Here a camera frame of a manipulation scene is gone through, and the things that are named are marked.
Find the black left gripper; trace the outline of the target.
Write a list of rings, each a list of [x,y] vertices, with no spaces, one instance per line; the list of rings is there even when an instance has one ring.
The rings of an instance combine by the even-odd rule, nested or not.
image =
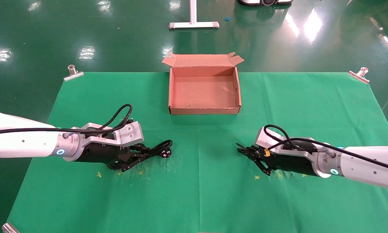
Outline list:
[[[111,164],[121,162],[121,171],[125,172],[149,158],[150,148],[145,145],[130,147],[90,143],[84,147],[75,162]]]

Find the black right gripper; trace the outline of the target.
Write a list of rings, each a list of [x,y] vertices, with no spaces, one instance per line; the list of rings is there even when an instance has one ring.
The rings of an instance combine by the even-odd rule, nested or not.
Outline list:
[[[292,141],[292,143],[297,147],[305,149],[306,151],[316,152],[315,145],[310,142]],[[303,152],[299,150],[294,150],[289,143],[281,145],[281,149],[291,150],[292,152]],[[271,152],[271,156],[268,156],[268,150],[266,148],[255,146],[240,146],[237,151],[247,157],[251,157],[251,160],[267,176],[271,175],[272,170],[282,170],[287,172],[295,172],[310,176],[316,176],[312,167],[312,162],[306,157],[281,155],[276,154],[274,152]],[[263,160],[258,159],[265,157],[267,166],[264,164]]]

